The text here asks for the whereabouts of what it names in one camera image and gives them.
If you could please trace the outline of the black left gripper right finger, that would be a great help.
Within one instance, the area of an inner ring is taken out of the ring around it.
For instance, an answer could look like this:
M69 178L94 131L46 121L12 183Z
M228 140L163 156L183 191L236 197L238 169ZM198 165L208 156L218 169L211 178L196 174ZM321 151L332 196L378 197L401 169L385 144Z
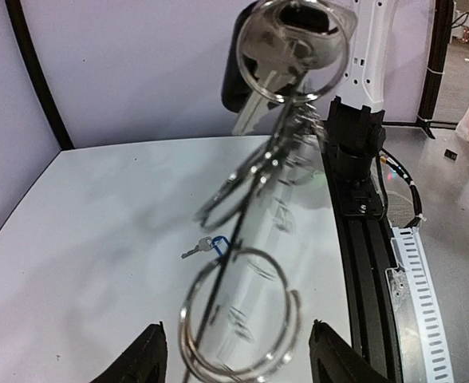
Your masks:
M389 382L326 322L313 322L309 336L313 383Z

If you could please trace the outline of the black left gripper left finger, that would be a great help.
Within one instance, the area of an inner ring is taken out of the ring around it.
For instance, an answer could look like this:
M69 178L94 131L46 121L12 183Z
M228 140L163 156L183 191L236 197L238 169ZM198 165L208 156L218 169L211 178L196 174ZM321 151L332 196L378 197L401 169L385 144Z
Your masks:
M121 355L91 383L164 383L168 364L164 324L150 324Z

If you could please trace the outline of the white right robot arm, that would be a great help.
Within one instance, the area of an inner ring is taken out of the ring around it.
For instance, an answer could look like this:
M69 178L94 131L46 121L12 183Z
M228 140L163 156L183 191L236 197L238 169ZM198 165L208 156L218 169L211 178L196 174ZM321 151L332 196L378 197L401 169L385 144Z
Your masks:
M361 183L383 148L384 77L398 2L355 1L358 24L345 79L330 104L326 128L338 179Z

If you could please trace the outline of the silver key blue tag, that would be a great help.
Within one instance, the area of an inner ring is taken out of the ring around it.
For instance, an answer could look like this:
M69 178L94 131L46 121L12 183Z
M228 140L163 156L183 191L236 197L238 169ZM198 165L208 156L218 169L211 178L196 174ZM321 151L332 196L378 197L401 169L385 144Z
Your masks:
M181 259L186 259L199 252L215 251L218 257L223 257L230 247L229 240L222 235L201 238L191 250L182 253Z

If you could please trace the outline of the black front rail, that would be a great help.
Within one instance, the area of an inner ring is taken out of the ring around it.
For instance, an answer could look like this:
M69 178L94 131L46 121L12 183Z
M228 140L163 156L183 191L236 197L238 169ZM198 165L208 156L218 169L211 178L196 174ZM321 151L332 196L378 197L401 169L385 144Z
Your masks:
M322 155L333 205L354 351L377 373L402 382L400 344L386 270L396 265L390 226L376 185L345 182L336 173L337 147Z

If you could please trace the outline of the black right frame post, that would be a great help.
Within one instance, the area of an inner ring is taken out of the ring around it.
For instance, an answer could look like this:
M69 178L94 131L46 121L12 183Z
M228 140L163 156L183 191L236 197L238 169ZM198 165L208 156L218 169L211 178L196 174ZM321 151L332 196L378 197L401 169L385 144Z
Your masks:
M416 125L431 139L435 139L431 129L431 122L439 95L439 88L443 79L447 46L451 38L451 24L453 21L454 8L455 6L452 0L435 1L428 65L416 118Z

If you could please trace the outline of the black frame post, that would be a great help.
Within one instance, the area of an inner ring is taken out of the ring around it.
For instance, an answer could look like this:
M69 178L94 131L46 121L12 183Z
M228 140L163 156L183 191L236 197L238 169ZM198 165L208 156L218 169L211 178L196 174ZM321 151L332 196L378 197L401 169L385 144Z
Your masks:
M75 149L71 137L58 111L53 95L48 86L41 63L37 56L30 34L22 2L19 0L5 0L6 11L10 20L15 40L21 54L26 72L33 86L35 95L49 127L62 151Z
M439 95L439 88L443 79L447 46L451 38L451 24L453 21L454 8L455 6L452 0L435 1L428 65L416 118L416 125L431 139L435 139L431 129L431 122Z

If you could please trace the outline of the black left frame post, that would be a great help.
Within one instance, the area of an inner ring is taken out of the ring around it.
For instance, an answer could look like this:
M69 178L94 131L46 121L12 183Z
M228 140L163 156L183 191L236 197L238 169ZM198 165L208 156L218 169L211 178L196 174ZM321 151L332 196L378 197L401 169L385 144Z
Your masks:
M53 95L48 86L41 63L37 56L30 34L22 2L19 0L5 0L6 11L10 20L15 40L21 54L26 72L33 86L35 95L49 127L62 151L75 149L71 137L58 111Z

